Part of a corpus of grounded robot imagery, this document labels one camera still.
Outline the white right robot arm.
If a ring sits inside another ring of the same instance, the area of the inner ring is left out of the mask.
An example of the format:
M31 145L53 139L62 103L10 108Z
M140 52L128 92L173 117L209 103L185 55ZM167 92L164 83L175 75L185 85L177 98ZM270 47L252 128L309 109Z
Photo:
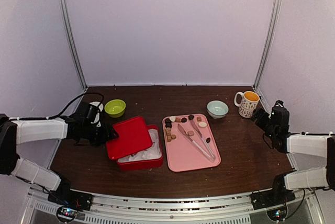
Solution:
M281 100L276 101L270 113L255 109L252 120L268 138L268 147L283 154L318 157L325 165L277 175L268 198L279 204L288 193L297 189L334 190L334 133L292 133L289 131L289 111Z

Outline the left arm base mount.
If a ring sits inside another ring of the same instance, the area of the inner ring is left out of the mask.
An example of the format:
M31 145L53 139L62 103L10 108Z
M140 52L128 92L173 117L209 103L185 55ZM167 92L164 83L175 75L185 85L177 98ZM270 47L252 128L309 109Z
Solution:
M73 190L70 190L63 196L56 191L52 191L49 193L48 196L48 201L50 202L80 211L89 211L91 209L92 200L92 194L77 192Z

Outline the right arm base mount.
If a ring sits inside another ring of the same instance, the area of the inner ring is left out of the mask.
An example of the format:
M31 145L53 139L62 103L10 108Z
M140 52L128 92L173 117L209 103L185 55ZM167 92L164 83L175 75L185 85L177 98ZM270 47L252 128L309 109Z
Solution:
M283 205L295 200L293 192L285 193L283 196L275 197L272 191L256 192L250 195L251 203L254 210L270 208L277 205Z

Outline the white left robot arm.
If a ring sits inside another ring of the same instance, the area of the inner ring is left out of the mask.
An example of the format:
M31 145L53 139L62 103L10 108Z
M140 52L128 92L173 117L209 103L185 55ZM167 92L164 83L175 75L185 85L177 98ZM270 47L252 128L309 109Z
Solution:
M119 137L112 125L102 123L101 102L81 102L76 111L66 116L58 114L44 118L9 118L1 115L1 174L11 175L48 191L64 205L75 201L69 182L56 172L22 158L17 146L41 140L84 139L92 146L100 146Z

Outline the red tin lid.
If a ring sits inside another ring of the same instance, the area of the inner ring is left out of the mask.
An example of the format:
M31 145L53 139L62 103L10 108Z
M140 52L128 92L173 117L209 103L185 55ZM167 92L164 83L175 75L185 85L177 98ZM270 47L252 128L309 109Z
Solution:
M111 160L136 154L152 146L147 124L141 116L116 123L113 127L119 137L106 143L107 154Z

